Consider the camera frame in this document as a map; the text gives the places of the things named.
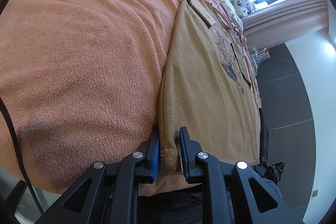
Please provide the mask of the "tan brown t-shirt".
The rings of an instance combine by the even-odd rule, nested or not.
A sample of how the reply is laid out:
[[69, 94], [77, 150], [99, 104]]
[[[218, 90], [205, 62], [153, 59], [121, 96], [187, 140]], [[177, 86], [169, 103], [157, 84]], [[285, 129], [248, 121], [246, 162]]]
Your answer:
[[259, 163], [261, 100], [246, 38], [209, 0], [181, 0], [159, 92], [160, 167], [152, 196], [187, 188], [179, 129], [220, 161]]

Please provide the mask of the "beige curtain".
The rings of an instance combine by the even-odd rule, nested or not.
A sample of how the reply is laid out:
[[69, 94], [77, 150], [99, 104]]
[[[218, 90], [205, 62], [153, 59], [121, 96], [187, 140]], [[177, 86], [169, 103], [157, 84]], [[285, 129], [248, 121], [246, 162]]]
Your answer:
[[286, 0], [242, 19], [251, 47], [274, 47], [328, 26], [327, 0]]

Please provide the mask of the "orange fleece blanket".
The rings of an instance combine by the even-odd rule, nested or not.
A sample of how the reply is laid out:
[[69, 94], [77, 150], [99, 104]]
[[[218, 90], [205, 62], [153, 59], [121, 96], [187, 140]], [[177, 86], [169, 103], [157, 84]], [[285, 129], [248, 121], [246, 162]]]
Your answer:
[[118, 162], [159, 131], [180, 4], [9, 0], [1, 13], [1, 98], [34, 186], [62, 193], [94, 162]]

